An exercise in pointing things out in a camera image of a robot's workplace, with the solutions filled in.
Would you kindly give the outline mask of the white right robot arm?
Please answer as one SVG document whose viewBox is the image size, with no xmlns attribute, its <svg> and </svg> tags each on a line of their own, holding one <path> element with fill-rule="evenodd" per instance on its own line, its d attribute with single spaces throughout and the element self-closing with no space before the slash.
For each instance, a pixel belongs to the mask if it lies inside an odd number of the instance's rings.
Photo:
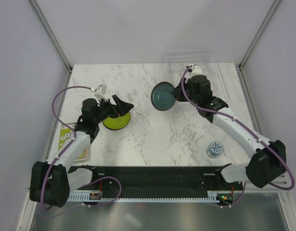
<svg viewBox="0 0 296 231">
<path fill-rule="evenodd" d="M 282 188 L 273 181 L 288 171 L 284 143 L 271 141 L 248 128 L 224 100 L 213 95 L 206 76 L 182 77 L 172 94 L 178 102 L 194 106 L 200 116 L 222 129 L 249 156 L 246 163 L 226 164 L 219 168 L 214 177 L 217 188 L 223 190 L 239 181 L 249 181 L 258 188 L 266 185 Z"/>
</svg>

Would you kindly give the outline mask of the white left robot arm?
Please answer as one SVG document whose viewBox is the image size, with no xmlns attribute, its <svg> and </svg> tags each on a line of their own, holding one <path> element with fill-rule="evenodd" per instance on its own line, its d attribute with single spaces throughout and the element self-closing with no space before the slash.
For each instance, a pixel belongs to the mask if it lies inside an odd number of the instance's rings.
<svg viewBox="0 0 296 231">
<path fill-rule="evenodd" d="M 63 147 L 44 162 L 37 161 L 32 167 L 29 198 L 42 205 L 63 207 L 71 192 L 88 187 L 95 189 L 99 186 L 99 176 L 87 168 L 70 168 L 84 149 L 89 149 L 99 133 L 99 124 L 107 118 L 119 118 L 127 115 L 134 105 L 122 101 L 113 95 L 114 103 L 110 100 L 94 98 L 82 102 L 81 115 L 73 136 Z"/>
</svg>

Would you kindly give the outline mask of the dark teal plate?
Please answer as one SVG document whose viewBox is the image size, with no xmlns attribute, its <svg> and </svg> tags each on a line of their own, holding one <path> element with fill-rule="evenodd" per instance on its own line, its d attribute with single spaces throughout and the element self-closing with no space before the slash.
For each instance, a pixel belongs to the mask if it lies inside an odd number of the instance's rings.
<svg viewBox="0 0 296 231">
<path fill-rule="evenodd" d="M 174 86 L 169 82 L 160 82 L 152 90 L 150 100 L 158 111 L 170 110 L 176 102 L 172 91 Z"/>
</svg>

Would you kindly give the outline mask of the lime green plate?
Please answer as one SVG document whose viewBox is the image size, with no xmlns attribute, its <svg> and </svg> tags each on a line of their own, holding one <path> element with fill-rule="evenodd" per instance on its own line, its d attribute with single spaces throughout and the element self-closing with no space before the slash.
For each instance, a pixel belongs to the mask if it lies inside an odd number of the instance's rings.
<svg viewBox="0 0 296 231">
<path fill-rule="evenodd" d="M 128 125 L 131 119 L 131 114 L 128 112 L 124 116 L 119 116 L 117 118 L 108 117 L 102 123 L 103 125 L 110 130 L 120 130 Z"/>
</svg>

